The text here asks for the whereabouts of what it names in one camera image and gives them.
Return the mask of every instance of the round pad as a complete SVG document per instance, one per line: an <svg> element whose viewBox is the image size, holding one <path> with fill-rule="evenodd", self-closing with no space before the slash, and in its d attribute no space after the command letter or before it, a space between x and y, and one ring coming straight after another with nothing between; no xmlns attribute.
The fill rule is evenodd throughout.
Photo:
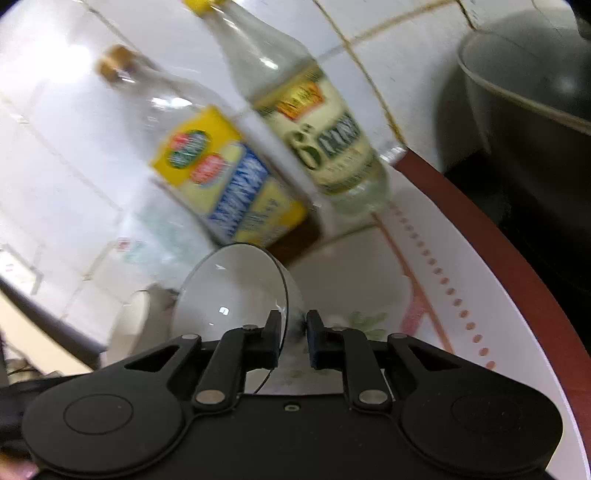
<svg viewBox="0 0 591 480"><path fill-rule="evenodd" d="M155 459L179 435L183 414L154 375L106 369L41 394L22 421L33 457L87 475L125 472Z"/></svg>
<svg viewBox="0 0 591 480"><path fill-rule="evenodd" d="M492 476L543 465L560 441L560 413L538 391L502 380L454 385L449 378L419 388L405 401L402 427L428 457L458 473Z"/></svg>
<svg viewBox="0 0 591 480"><path fill-rule="evenodd" d="M67 425L78 433L99 435L124 427L134 414L126 399L117 395L89 395L73 402L64 413Z"/></svg>

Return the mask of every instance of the clear glass bottle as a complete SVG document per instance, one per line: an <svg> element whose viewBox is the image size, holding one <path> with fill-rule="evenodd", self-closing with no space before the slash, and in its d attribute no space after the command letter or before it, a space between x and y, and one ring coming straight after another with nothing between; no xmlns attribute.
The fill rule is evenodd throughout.
<svg viewBox="0 0 591 480"><path fill-rule="evenodd" d="M231 0L184 0L222 46L238 91L345 215L379 209L387 175L307 49Z"/></svg>
<svg viewBox="0 0 591 480"><path fill-rule="evenodd" d="M213 92L123 46L106 52L98 70L122 94L152 167L221 243L250 242L289 262L319 238L304 197L245 143L213 106Z"/></svg>

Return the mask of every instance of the yellow label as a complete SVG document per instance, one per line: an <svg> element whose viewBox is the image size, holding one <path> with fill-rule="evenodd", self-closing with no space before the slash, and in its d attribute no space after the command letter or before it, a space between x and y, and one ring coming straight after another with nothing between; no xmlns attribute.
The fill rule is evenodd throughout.
<svg viewBox="0 0 591 480"><path fill-rule="evenodd" d="M223 241L266 247L307 216L215 107L180 125L152 166Z"/></svg>
<svg viewBox="0 0 591 480"><path fill-rule="evenodd" d="M255 108L325 193L355 187L376 162L369 140L316 64Z"/></svg>

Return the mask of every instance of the dotted pattern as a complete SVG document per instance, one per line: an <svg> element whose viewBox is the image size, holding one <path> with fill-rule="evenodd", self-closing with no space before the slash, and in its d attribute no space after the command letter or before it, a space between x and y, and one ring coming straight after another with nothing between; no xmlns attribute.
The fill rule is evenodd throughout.
<svg viewBox="0 0 591 480"><path fill-rule="evenodd" d="M404 216L402 211L396 205L391 204L392 211L394 215L398 218L398 221L404 225L404 230L409 232L410 238L416 240L415 246L420 250L420 254L426 258L427 265L434 267L437 265L437 258L432 256L431 251L426 247L425 242L420 239L420 235L415 231L414 227L410 223L410 220ZM432 270L434 275L443 275L443 269L441 267L436 267ZM439 284L446 287L445 293L446 295L453 297L452 305L454 307L461 307L464 301L457 295L457 291L455 288L448 286L451 283L449 277L442 277L439 280ZM462 320L469 320L470 318L470 311L466 309L461 309L457 313L458 317ZM476 322L474 321L467 321L465 324L465 328L467 331L476 330ZM472 337L473 343L481 343L483 341L483 336L480 333L476 333ZM482 347L478 350L478 355L481 357L486 357L490 353L490 349L487 347ZM496 363L494 361L488 361L485 365L489 370L493 370L496 367Z"/></svg>

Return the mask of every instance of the gold bottle cap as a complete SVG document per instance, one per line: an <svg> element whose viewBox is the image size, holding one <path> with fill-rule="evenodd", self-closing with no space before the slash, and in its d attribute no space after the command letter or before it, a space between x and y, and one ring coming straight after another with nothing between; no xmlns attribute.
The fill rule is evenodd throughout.
<svg viewBox="0 0 591 480"><path fill-rule="evenodd" d="M224 0L183 0L195 15L202 17L207 14L212 5L221 4Z"/></svg>
<svg viewBox="0 0 591 480"><path fill-rule="evenodd" d="M119 72L126 70L135 58L135 53L128 50L123 45L115 45L103 53L102 58L97 64L97 71L109 83L113 83L119 78Z"/></svg>

